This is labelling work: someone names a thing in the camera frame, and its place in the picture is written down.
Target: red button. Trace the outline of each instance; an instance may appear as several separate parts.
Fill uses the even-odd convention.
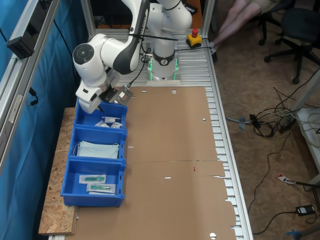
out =
[[[196,38],[197,36],[198,36],[198,29],[195,28],[192,30],[192,37]]]

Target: blue bin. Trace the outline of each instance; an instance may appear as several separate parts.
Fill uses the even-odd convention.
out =
[[[76,126],[84,126],[84,127],[95,127],[95,128],[104,128],[101,126],[95,126],[98,122],[102,120],[102,117],[113,117],[113,118],[119,118],[119,122],[122,124],[120,128],[113,128],[115,130],[122,130],[124,131],[126,129],[125,123],[126,123],[126,114],[128,111],[127,106],[122,106],[121,104],[115,104],[115,103],[107,103],[102,102],[99,105],[103,112],[99,110],[94,110],[93,113],[89,114],[85,112],[79,103],[76,105],[76,112],[75,112],[75,118],[74,118],[74,124]]]
[[[120,161],[125,162],[125,140],[127,138],[126,131],[115,131],[106,127],[83,127],[73,126],[72,136],[70,141],[70,147],[68,157],[82,158],[86,160],[94,160],[96,157],[84,157],[77,155],[78,143],[85,141],[92,144],[113,145],[119,144],[118,156],[113,158],[101,158],[106,161]]]
[[[125,199],[124,162],[105,161],[102,159],[86,160],[69,157],[67,159],[61,196],[67,206],[120,207]],[[79,183],[80,175],[106,174],[107,184],[116,184],[115,195],[96,195],[87,192],[87,184]]]

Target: cardboard sheet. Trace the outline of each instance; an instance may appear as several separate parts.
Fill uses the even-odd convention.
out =
[[[216,169],[223,169],[222,162],[217,163]],[[197,162],[190,177],[190,162],[128,163],[121,207],[81,207],[75,235],[65,238],[210,240],[215,233],[216,240],[235,240],[231,226],[236,216],[231,202],[225,201],[224,180],[210,176],[215,168],[212,173],[200,171],[203,164]]]
[[[128,162],[216,161],[204,87],[131,87]]]

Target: white robotic arm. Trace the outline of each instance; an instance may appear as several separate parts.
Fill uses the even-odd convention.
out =
[[[130,34],[143,35],[149,16],[149,0],[122,0],[131,10]],[[118,101],[125,104],[123,94],[130,92],[124,88],[118,94],[110,83],[119,74],[132,73],[138,66],[142,40],[130,35],[126,43],[97,34],[88,43],[80,44],[73,51],[75,69],[82,78],[76,96],[82,109],[91,114],[102,102]]]
[[[82,78],[76,96],[82,109],[89,114],[98,108],[102,101],[117,101],[125,105],[133,95],[125,86],[119,91],[115,90],[111,83],[117,83],[119,73],[129,74],[137,68],[142,43],[139,36],[145,33],[146,25],[153,36],[160,37],[154,40],[152,74],[166,78],[176,71],[175,43],[163,38],[172,39],[172,33],[186,32],[192,23],[191,14],[181,0],[158,0],[161,4],[150,4],[149,0],[122,2],[132,13],[127,42],[97,34],[90,42],[80,44],[73,51],[73,63]]]

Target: office chair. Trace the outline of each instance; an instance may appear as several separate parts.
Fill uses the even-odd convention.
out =
[[[313,48],[320,49],[320,13],[302,8],[289,9],[283,15],[281,28],[284,35],[310,44],[298,45],[281,37],[275,41],[275,44],[280,45],[283,42],[292,49],[270,54],[264,57],[264,62],[269,63],[273,57],[294,54],[294,60],[297,61],[297,70],[292,82],[298,84],[303,57],[320,65],[320,59],[312,52]]]
[[[274,6],[271,10],[257,17],[259,21],[258,26],[259,27],[262,26],[262,32],[263,32],[263,39],[259,41],[260,46],[265,45],[267,40],[267,22],[281,27],[281,23],[273,18],[272,13],[280,10],[291,9],[295,6],[295,4],[296,4],[296,0],[282,0],[276,6]]]

